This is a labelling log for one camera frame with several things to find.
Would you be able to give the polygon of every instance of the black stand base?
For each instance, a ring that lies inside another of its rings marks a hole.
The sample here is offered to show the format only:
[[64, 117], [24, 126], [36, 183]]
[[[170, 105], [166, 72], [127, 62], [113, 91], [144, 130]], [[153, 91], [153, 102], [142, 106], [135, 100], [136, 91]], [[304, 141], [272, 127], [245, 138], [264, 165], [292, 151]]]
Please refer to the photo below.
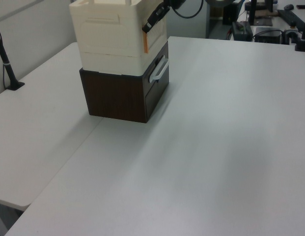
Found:
[[295, 51], [305, 52], [305, 40], [301, 40], [300, 38], [298, 38], [298, 41], [295, 45]]
[[18, 82], [17, 85], [14, 85], [13, 87], [10, 85], [10, 86], [8, 86], [6, 89], [7, 89], [7, 90], [16, 91], [17, 89], [21, 88], [21, 87], [24, 86], [24, 85], [25, 85], [25, 83], [23, 83], [23, 82]]

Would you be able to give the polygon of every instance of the electronic device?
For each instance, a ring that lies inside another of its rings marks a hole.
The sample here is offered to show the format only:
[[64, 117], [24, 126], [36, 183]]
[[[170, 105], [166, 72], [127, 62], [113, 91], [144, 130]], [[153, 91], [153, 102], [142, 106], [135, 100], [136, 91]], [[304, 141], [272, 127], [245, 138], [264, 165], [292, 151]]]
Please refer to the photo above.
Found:
[[[245, 11], [250, 11], [250, 6], [251, 6], [251, 2], [246, 2], [244, 4]], [[266, 9], [267, 9], [267, 7], [266, 7], [264, 2], [257, 2], [256, 3], [256, 10], [257, 11], [258, 10], [266, 10]]]
[[248, 22], [232, 22], [231, 29], [235, 41], [252, 41], [252, 31]]
[[[257, 0], [251, 0], [249, 23], [251, 26], [272, 26], [271, 19], [259, 21], [255, 19]], [[265, 6], [270, 11], [274, 11], [274, 0], [265, 0]]]
[[278, 28], [257, 27], [255, 42], [280, 44], [281, 32]]
[[281, 17], [289, 26], [296, 24], [299, 31], [304, 30], [305, 23], [292, 11], [278, 10], [279, 17]]
[[290, 11], [290, 10], [293, 10], [293, 9], [294, 9], [294, 6], [293, 6], [292, 4], [288, 4], [288, 5], [285, 6], [283, 9], [286, 10], [286, 11]]
[[305, 9], [305, 5], [296, 5], [297, 9]]

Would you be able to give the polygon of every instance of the desk in background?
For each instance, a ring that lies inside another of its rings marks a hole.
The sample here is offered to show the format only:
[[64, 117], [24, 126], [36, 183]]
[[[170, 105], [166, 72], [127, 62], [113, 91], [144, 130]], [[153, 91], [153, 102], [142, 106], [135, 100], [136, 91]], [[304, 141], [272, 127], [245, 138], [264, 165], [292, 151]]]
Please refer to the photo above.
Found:
[[[277, 8], [283, 10], [283, 8], [288, 5], [293, 4], [294, 9], [292, 10], [301, 20], [305, 22], [305, 10], [299, 10], [296, 8], [296, 5], [305, 5], [305, 0], [279, 0]], [[243, 4], [241, 13], [242, 15], [239, 16], [238, 22], [246, 20], [246, 11], [245, 11], [245, 4]], [[280, 30], [290, 30], [290, 26], [279, 16], [272, 18], [273, 26], [251, 26], [251, 30], [253, 34], [256, 32], [257, 27], [272, 27], [272, 28], [279, 28]]]
[[0, 94], [0, 204], [25, 210], [102, 118], [92, 117], [71, 44]]
[[150, 121], [104, 118], [7, 236], [305, 236], [305, 53], [171, 37], [169, 58]]

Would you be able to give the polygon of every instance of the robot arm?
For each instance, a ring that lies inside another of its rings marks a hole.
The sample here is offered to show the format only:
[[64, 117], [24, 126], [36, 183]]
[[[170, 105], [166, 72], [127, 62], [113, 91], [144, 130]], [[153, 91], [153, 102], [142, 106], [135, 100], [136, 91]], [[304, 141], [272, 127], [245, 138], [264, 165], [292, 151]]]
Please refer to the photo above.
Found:
[[[190, 19], [195, 17], [196, 15], [198, 15], [198, 13], [201, 11], [204, 0], [201, 0], [201, 5], [200, 8], [198, 10], [198, 12], [196, 14], [194, 14], [193, 16], [182, 16], [181, 14], [179, 14], [176, 10], [179, 9], [183, 3], [186, 0], [164, 0], [162, 3], [160, 3], [157, 8], [152, 12], [152, 14], [150, 15], [150, 17], [148, 18], [148, 22], [147, 24], [144, 25], [144, 27], [142, 27], [142, 30], [145, 33], [148, 33], [153, 26], [160, 21], [169, 11], [170, 11], [170, 7], [172, 7], [173, 11], [179, 15], [182, 18], [185, 19]], [[224, 7], [227, 6], [229, 4], [231, 4], [232, 2], [234, 2], [235, 0], [206, 0], [206, 2], [209, 5], [215, 6], [215, 7]]]

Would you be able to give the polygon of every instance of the gray wall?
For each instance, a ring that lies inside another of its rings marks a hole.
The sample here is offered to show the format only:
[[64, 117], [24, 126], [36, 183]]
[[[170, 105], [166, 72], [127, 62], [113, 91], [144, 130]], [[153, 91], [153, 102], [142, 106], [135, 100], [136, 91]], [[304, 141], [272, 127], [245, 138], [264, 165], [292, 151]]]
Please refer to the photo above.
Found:
[[[178, 12], [184, 16], [194, 15], [199, 7], [201, 0], [186, 0]], [[205, 38], [207, 22], [207, 3], [204, 2], [201, 12], [192, 19], [183, 19], [171, 10], [166, 15], [167, 36]]]
[[4, 47], [18, 80], [76, 40], [69, 4], [70, 0], [44, 0], [0, 21]]

